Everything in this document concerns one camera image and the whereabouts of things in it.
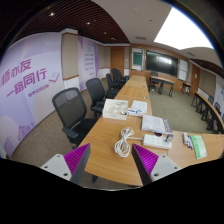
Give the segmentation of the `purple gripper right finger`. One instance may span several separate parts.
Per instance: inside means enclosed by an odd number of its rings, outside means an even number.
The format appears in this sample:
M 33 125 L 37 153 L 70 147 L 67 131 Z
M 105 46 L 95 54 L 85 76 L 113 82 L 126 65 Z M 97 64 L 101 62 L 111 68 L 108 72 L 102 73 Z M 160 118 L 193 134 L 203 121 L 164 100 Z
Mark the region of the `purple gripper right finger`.
M 136 144 L 132 144 L 132 156 L 143 185 L 150 184 L 181 170 L 181 167 L 167 155 L 158 156 Z

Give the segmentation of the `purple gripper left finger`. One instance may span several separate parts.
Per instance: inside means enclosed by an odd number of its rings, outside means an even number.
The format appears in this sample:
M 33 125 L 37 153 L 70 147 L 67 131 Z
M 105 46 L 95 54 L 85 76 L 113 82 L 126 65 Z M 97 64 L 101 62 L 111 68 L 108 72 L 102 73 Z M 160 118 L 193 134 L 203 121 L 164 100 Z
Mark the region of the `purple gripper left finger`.
M 79 184 L 90 153 L 90 144 L 85 144 L 65 155 L 54 155 L 41 166 L 41 169 L 72 183 Z

